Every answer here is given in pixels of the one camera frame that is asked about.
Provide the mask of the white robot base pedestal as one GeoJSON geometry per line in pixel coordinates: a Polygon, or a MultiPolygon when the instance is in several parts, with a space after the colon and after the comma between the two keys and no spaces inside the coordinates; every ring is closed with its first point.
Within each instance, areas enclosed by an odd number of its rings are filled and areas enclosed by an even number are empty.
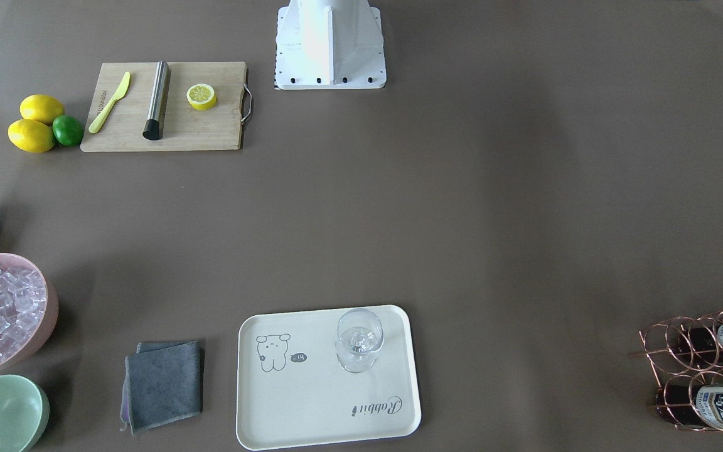
{"type": "Polygon", "coordinates": [[[387,84],[381,12],[367,1],[291,1],[276,17],[276,89],[387,84]]]}

